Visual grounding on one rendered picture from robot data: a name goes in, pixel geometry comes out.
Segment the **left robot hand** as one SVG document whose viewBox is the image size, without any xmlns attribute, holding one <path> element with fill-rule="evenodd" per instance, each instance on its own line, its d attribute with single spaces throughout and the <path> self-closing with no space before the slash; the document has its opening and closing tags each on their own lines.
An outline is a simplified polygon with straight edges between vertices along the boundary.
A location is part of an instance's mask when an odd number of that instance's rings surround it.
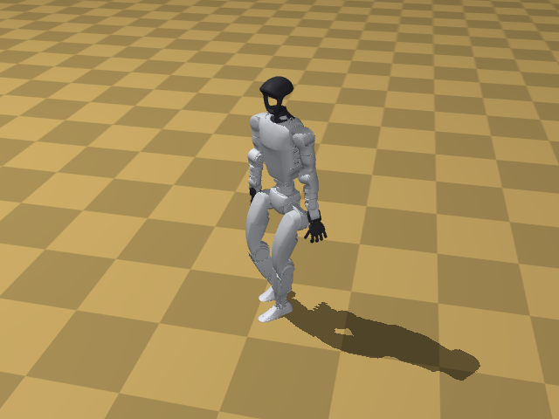
<svg viewBox="0 0 559 419">
<path fill-rule="evenodd" d="M 320 211 L 319 211 L 319 213 L 320 213 Z M 313 243 L 314 242 L 314 237 L 315 237 L 315 242 L 318 243 L 319 242 L 319 238 L 318 238 L 319 235 L 320 235 L 320 240 L 323 240 L 323 237 L 322 237 L 322 234 L 321 234 L 322 232 L 323 232 L 324 237 L 327 238 L 325 227 L 321 223 L 321 213 L 320 213 L 320 218 L 315 219 L 315 220 L 312 221 L 311 218 L 310 218 L 309 212 L 307 212 L 307 218 L 308 218 L 308 221 L 310 222 L 310 224 L 308 226 L 309 230 L 308 230 L 307 234 L 304 236 L 304 238 L 307 239 L 308 235 L 311 234 L 310 242 Z"/>
</svg>

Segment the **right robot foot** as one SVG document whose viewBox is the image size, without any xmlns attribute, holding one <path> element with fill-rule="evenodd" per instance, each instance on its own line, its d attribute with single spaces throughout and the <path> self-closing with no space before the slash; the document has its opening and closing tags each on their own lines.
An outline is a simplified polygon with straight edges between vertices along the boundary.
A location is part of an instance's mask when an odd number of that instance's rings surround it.
<svg viewBox="0 0 559 419">
<path fill-rule="evenodd" d="M 292 290 L 289 290 L 289 292 Z M 272 301 L 275 300 L 274 298 L 274 292 L 273 292 L 273 287 L 271 286 L 267 291 L 265 291 L 264 293 L 262 293 L 261 295 L 259 295 L 259 300 L 266 302 L 266 301 Z"/>
</svg>

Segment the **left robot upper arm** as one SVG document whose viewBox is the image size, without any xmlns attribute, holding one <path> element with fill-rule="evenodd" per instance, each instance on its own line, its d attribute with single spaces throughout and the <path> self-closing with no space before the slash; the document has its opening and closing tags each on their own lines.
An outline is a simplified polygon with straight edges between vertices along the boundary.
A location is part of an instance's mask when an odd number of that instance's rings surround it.
<svg viewBox="0 0 559 419">
<path fill-rule="evenodd" d="M 293 143 L 299 149 L 300 161 L 303 169 L 298 174 L 299 182 L 309 185 L 308 177 L 311 172 L 316 173 L 313 131 L 308 127 L 297 125 L 291 129 Z"/>
</svg>

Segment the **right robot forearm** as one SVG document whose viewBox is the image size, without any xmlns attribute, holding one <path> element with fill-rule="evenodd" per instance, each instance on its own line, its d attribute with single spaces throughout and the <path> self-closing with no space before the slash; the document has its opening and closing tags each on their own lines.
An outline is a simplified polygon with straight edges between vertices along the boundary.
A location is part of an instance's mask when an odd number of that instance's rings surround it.
<svg viewBox="0 0 559 419">
<path fill-rule="evenodd" d="M 255 188 L 256 193 L 260 192 L 260 190 L 262 190 L 262 185 L 261 185 L 262 174 L 261 173 L 262 173 L 262 170 L 263 170 L 263 164 L 256 165 L 253 162 L 249 161 L 249 169 L 250 169 L 249 190 L 250 190 L 250 188 Z"/>
</svg>

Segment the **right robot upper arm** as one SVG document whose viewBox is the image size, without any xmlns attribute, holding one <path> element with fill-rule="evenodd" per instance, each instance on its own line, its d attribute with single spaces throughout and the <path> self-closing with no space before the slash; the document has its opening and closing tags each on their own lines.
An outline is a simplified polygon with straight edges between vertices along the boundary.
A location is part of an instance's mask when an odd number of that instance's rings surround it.
<svg viewBox="0 0 559 419">
<path fill-rule="evenodd" d="M 254 148 L 248 153 L 248 160 L 256 165 L 260 165 L 265 162 L 259 138 L 259 120 L 264 114 L 266 113 L 258 113 L 253 115 L 250 119 L 250 125 L 252 128 L 252 143 Z"/>
</svg>

